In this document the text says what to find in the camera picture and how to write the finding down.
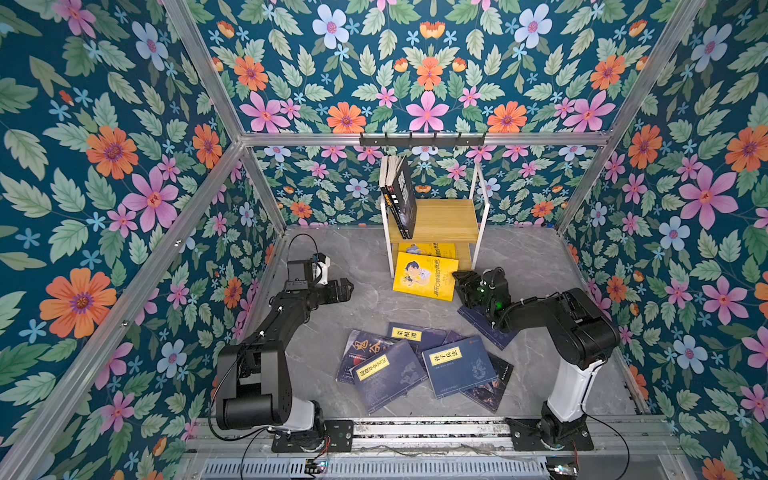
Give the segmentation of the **yellow cartoon cover book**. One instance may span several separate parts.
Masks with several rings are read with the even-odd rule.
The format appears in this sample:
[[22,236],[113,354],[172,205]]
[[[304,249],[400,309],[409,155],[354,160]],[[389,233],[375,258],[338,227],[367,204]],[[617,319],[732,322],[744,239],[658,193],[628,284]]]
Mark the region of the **yellow cartoon cover book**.
[[394,269],[393,290],[451,302],[459,260],[400,252]]

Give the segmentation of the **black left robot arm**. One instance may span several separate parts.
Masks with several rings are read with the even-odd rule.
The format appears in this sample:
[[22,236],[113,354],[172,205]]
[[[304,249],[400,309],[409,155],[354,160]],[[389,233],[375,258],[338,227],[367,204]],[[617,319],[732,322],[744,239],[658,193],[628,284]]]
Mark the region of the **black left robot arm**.
[[294,396],[286,347],[298,328],[321,305],[351,299],[354,285],[346,278],[312,285],[288,281],[271,300],[271,311],[256,331],[218,356],[219,384],[213,412],[221,430],[274,427],[289,432],[315,430],[321,409]]

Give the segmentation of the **black wolf cover book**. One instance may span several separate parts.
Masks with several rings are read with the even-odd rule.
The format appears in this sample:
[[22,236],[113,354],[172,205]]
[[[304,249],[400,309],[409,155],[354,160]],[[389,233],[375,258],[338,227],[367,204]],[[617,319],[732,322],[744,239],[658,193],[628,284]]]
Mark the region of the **black wolf cover book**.
[[408,160],[404,156],[398,156],[400,163],[395,179],[395,193],[398,205],[395,208],[395,220],[401,236],[410,240],[413,238],[416,224],[417,203],[415,189],[412,183],[412,175]]

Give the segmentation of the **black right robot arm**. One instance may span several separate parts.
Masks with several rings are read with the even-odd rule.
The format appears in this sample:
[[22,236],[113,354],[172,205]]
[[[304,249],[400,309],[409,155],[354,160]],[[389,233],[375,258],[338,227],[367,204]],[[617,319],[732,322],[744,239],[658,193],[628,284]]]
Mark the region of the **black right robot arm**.
[[505,272],[497,267],[483,273],[452,274],[462,306],[459,313],[503,350],[517,333],[544,328],[560,357],[552,392],[543,403],[541,418],[517,444],[532,439],[536,446],[560,450],[590,440],[585,404],[595,377],[619,343],[619,333],[608,315],[580,288],[544,297],[515,300]]

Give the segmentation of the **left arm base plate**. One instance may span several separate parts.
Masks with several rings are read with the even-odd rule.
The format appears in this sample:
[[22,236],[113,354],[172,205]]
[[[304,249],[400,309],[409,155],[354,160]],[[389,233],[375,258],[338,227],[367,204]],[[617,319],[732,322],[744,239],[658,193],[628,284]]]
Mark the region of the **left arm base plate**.
[[273,453],[320,454],[347,453],[352,450],[354,422],[352,420],[319,420],[306,431],[278,431],[273,438]]

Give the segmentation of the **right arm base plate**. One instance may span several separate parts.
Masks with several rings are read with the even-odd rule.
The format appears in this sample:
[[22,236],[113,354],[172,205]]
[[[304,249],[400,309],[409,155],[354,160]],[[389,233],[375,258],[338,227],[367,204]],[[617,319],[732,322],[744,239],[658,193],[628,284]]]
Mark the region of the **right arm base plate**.
[[593,451],[594,443],[584,419],[560,422],[541,419],[505,418],[515,451]]

